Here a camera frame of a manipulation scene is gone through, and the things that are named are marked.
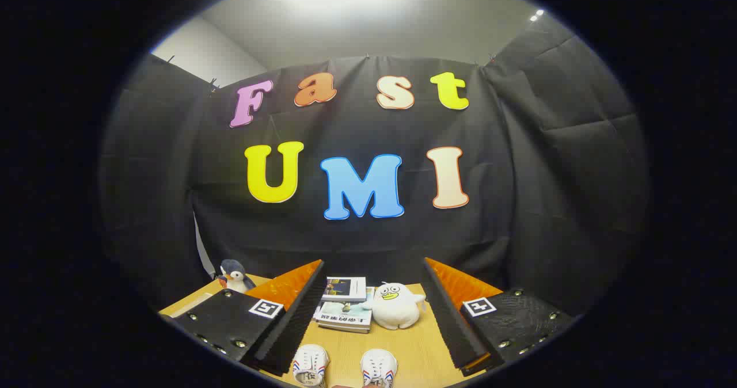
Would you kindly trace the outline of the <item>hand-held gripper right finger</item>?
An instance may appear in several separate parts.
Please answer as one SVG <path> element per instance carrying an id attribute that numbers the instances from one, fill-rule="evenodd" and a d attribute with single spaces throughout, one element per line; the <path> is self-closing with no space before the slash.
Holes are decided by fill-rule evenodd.
<path id="1" fill-rule="evenodd" d="M 466 375 L 518 361 L 576 320 L 524 288 L 507 291 L 426 257 L 421 281 L 453 365 Z"/>

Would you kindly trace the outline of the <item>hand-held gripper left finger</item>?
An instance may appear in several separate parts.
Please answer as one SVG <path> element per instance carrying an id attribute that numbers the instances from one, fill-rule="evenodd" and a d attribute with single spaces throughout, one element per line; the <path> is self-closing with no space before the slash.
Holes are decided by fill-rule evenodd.
<path id="1" fill-rule="evenodd" d="M 247 292 L 222 288 L 170 323 L 219 357 L 273 374 L 291 369 L 326 285 L 314 260 Z"/>

